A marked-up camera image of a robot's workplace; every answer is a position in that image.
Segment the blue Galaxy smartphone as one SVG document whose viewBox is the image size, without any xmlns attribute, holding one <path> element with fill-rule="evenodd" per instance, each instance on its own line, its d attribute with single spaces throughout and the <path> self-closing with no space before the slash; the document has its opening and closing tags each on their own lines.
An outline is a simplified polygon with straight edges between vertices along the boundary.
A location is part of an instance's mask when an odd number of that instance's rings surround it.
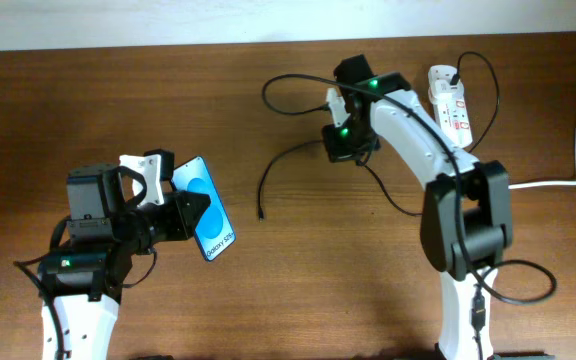
<svg viewBox="0 0 576 360">
<path fill-rule="evenodd" d="M 198 247 L 207 262 L 215 260 L 236 241 L 236 233 L 212 179 L 207 163 L 196 156 L 174 169 L 174 190 L 208 195 L 210 205 L 195 228 Z"/>
</svg>

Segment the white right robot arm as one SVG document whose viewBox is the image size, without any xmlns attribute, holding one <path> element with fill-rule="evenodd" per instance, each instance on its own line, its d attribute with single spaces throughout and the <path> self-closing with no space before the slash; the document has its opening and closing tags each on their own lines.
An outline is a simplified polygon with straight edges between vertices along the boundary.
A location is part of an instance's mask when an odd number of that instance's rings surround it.
<svg viewBox="0 0 576 360">
<path fill-rule="evenodd" d="M 366 165 L 386 141 L 424 190 L 420 240 L 438 271 L 443 359 L 490 359 L 492 285 L 513 240 L 509 179 L 446 135 L 397 72 L 377 75 L 362 55 L 334 69 L 326 95 L 333 122 L 322 129 L 331 162 Z"/>
</svg>

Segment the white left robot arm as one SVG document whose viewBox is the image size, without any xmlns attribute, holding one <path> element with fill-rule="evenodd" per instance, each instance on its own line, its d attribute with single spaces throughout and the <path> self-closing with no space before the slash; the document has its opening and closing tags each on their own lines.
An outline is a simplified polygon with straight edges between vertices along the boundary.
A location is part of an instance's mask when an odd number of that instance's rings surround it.
<svg viewBox="0 0 576 360">
<path fill-rule="evenodd" d="M 104 359 L 135 255 L 185 241 L 211 200 L 169 192 L 147 200 L 143 174 L 98 164 L 67 178 L 70 214 L 55 228 L 38 266 L 45 359 Z"/>
</svg>

